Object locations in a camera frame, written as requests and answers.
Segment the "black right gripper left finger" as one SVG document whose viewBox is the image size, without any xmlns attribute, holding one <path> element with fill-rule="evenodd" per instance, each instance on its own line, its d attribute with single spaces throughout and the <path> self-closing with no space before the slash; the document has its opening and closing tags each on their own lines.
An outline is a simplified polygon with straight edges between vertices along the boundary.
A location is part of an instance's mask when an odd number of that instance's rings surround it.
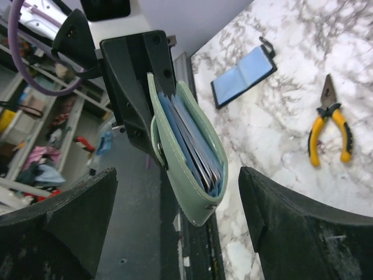
<svg viewBox="0 0 373 280">
<path fill-rule="evenodd" d="M 106 169 L 1 216 L 1 279 L 94 279 L 117 191 Z"/>
</svg>

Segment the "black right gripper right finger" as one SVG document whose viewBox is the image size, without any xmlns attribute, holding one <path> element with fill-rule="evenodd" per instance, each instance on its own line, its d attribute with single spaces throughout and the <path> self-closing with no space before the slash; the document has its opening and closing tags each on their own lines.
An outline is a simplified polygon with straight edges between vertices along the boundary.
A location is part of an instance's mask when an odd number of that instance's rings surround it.
<svg viewBox="0 0 373 280">
<path fill-rule="evenodd" d="M 265 279 L 372 279 L 372 218 L 286 188 L 251 167 L 238 178 Z"/>
</svg>

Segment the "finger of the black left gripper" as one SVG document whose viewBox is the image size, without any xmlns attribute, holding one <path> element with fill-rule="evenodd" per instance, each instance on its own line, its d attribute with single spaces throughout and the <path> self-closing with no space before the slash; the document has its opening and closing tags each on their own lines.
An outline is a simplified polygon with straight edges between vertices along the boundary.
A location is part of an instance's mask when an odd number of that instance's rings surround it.
<svg viewBox="0 0 373 280">
<path fill-rule="evenodd" d="M 109 38 L 100 43 L 101 73 L 118 125 L 126 129 L 130 143 L 152 155 L 150 124 L 154 116 L 147 74 L 167 96 L 175 93 L 171 47 L 175 36 L 161 30 Z"/>
</svg>

